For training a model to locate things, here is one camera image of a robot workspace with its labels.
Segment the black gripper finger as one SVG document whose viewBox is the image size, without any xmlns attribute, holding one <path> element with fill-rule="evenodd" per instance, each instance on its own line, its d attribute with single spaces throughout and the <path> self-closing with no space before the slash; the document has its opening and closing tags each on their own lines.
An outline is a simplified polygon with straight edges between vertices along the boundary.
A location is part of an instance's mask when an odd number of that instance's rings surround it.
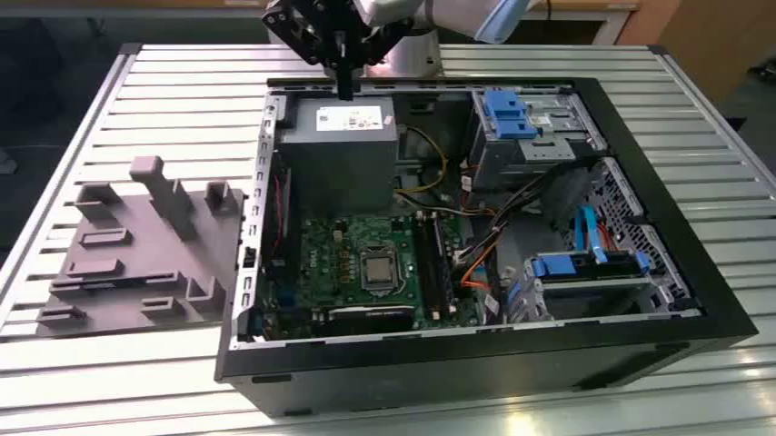
<svg viewBox="0 0 776 436">
<path fill-rule="evenodd" d="M 321 64 L 335 79 L 337 96 L 347 101 L 347 59 L 346 47 L 317 49 L 306 41 L 306 21 L 301 14 L 286 4 L 287 1 L 272 1 L 262 15 L 262 22 L 309 64 Z"/>
<path fill-rule="evenodd" d="M 383 59 L 389 50 L 401 41 L 401 25 L 370 27 L 371 33 L 363 31 L 365 26 L 347 30 L 347 100 L 361 91 L 359 77 L 366 65 L 375 65 Z"/>
</svg>

